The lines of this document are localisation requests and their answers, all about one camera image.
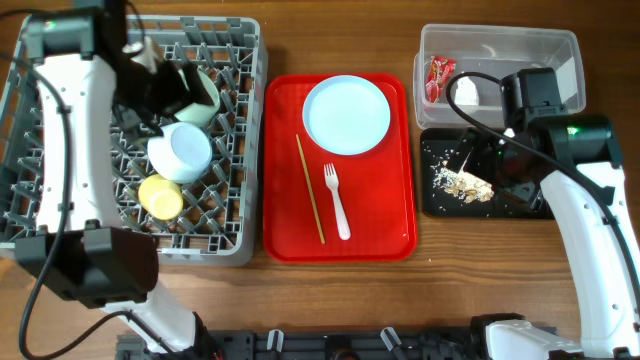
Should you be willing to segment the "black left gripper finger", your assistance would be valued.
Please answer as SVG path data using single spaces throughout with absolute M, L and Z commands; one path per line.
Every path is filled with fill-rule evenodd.
M 200 105 L 213 106 L 215 104 L 215 86 L 211 83 L 210 78 L 204 75 L 193 63 L 184 65 L 181 71 L 191 101 Z
M 145 109 L 133 110 L 115 104 L 114 119 L 127 140 L 149 140 L 163 135 L 157 116 Z

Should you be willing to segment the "mint green cup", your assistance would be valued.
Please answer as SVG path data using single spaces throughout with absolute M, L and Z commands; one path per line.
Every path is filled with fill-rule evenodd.
M 197 69 L 199 80 L 210 100 L 210 104 L 192 103 L 178 111 L 175 118 L 178 121 L 190 123 L 196 127 L 206 128 L 220 109 L 220 95 L 214 81 L 202 70 Z

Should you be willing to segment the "white tissue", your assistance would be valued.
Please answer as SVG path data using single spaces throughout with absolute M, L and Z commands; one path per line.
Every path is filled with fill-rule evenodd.
M 479 93 L 475 83 L 469 77 L 462 77 L 455 83 L 454 103 L 459 106 L 478 106 Z

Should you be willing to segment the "light blue bowl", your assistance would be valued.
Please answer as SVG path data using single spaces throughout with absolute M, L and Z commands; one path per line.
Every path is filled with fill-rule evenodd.
M 179 184 L 198 180 L 213 158 L 207 135 L 200 128 L 177 122 L 161 128 L 163 135 L 147 142 L 149 161 L 165 179 Z

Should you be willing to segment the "red snack wrapper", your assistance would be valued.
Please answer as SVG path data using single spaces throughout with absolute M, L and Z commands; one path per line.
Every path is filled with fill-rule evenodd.
M 432 56 L 426 78 L 426 100 L 429 103 L 437 103 L 444 87 L 455 72 L 457 62 L 454 59 Z

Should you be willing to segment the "yellow plastic cup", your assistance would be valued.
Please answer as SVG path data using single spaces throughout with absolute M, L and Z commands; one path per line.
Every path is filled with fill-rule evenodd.
M 147 177 L 138 188 L 141 206 L 154 218 L 171 220 L 183 210 L 180 187 L 159 174 Z

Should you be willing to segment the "light blue plate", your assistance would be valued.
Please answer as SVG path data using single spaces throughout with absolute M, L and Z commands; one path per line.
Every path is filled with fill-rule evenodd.
M 336 155 L 354 156 L 376 147 L 391 126 L 391 108 L 382 90 L 354 75 L 329 77 L 304 100 L 302 122 L 311 140 Z

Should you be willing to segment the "white plastic fork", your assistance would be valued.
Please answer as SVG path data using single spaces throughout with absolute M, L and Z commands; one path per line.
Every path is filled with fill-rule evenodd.
M 349 240 L 351 230 L 339 195 L 339 179 L 332 163 L 324 165 L 324 178 L 326 186 L 331 192 L 339 237 L 342 240 Z

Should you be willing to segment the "wooden chopstick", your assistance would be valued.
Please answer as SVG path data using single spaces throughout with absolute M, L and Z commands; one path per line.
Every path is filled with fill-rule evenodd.
M 315 201 L 313 186 L 312 186 L 312 182 L 311 182 L 311 179 L 310 179 L 310 175 L 309 175 L 309 171 L 308 171 L 308 166 L 307 166 L 304 150 L 303 150 L 299 135 L 295 134 L 295 138 L 296 138 L 296 144 L 297 144 L 300 161 L 301 161 L 302 168 L 303 168 L 303 173 L 304 173 L 304 177 L 305 177 L 305 182 L 306 182 L 307 191 L 308 191 L 308 195 L 309 195 L 309 199 L 310 199 L 310 203 L 311 203 L 311 207 L 312 207 L 312 211 L 313 211 L 313 215 L 314 215 L 314 221 L 315 221 L 315 224 L 316 224 L 317 232 L 318 232 L 321 244 L 325 245 L 326 244 L 326 240 L 325 240 L 324 232 L 323 232 L 323 229 L 322 229 L 321 220 L 319 218 L 319 213 L 318 213 L 318 210 L 317 210 L 317 205 L 316 205 L 316 201 Z

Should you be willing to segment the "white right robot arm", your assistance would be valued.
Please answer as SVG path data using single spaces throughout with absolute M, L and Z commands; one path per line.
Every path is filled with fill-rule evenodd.
M 515 315 L 478 322 L 486 359 L 636 359 L 639 356 L 639 245 L 625 198 L 618 139 L 602 115 L 572 114 L 551 68 L 496 80 L 507 136 L 474 119 L 448 168 L 463 170 L 531 209 L 543 200 L 560 229 L 577 294 L 574 343 Z

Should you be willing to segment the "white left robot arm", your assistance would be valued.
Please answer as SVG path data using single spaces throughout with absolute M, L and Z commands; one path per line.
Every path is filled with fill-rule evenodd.
M 154 47 L 128 45 L 127 1 L 78 1 L 31 10 L 20 66 L 41 100 L 43 192 L 33 236 L 18 241 L 18 264 L 61 299 L 119 318 L 159 359 L 220 359 L 197 313 L 159 281 L 155 240 L 124 227 L 111 163 L 110 123 L 135 111 L 156 138 L 156 117 L 211 106 L 196 65 L 177 67 Z

